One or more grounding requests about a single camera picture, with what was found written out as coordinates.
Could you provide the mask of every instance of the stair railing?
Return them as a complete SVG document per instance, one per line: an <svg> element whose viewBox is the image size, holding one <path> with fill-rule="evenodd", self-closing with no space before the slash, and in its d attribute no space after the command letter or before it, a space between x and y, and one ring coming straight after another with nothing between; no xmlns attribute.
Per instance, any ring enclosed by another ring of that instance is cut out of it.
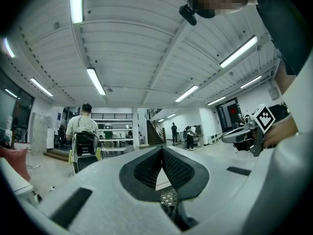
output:
<svg viewBox="0 0 313 235"><path fill-rule="evenodd" d="M153 121L152 126L156 130L156 133L160 136L160 138L163 140L163 143L166 143L166 136L165 136L165 129L161 128L157 122Z"/></svg>

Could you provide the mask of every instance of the hair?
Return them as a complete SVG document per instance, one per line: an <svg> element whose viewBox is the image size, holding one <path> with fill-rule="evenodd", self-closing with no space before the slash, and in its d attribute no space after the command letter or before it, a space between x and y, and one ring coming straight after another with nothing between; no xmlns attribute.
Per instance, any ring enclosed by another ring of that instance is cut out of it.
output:
<svg viewBox="0 0 313 235"><path fill-rule="evenodd" d="M90 105L90 104L86 103L86 104L83 104L83 106L82 106L82 110L83 110L83 112L90 113L90 112L91 112L91 110L92 110L92 107L91 107L91 105Z"/></svg>

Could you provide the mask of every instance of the dark pants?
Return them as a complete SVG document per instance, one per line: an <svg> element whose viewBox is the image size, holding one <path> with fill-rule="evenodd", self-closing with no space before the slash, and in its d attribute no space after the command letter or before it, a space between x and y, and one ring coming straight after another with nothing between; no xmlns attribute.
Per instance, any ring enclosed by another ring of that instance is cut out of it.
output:
<svg viewBox="0 0 313 235"><path fill-rule="evenodd" d="M173 133L173 143L177 143L177 133Z"/></svg>
<svg viewBox="0 0 313 235"><path fill-rule="evenodd" d="M187 149L191 146L191 149L194 148L194 137L187 134Z"/></svg>

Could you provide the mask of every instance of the railing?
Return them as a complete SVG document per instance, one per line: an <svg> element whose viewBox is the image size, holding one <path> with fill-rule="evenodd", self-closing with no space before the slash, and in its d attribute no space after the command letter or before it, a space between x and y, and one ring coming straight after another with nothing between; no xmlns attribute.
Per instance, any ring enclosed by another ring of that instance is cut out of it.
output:
<svg viewBox="0 0 313 235"><path fill-rule="evenodd" d="M154 129L156 130L156 133L160 136L163 142L166 143L165 129L161 128L155 121L153 121L152 125Z"/></svg>
<svg viewBox="0 0 313 235"><path fill-rule="evenodd" d="M153 118L156 114L158 114L160 111L162 111L163 109L152 109L149 112L149 119Z"/></svg>
<svg viewBox="0 0 313 235"><path fill-rule="evenodd" d="M133 119L132 113L92 113L91 118L99 119Z"/></svg>

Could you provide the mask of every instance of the hand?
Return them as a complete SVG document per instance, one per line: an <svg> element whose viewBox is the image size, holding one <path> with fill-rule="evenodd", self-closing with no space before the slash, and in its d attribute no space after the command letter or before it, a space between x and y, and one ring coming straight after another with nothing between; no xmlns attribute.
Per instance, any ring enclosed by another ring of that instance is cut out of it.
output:
<svg viewBox="0 0 313 235"><path fill-rule="evenodd" d="M284 120L272 125L270 130L265 134L263 148L267 148L272 144L278 144L281 140L291 137L298 132L298 128L289 115Z"/></svg>

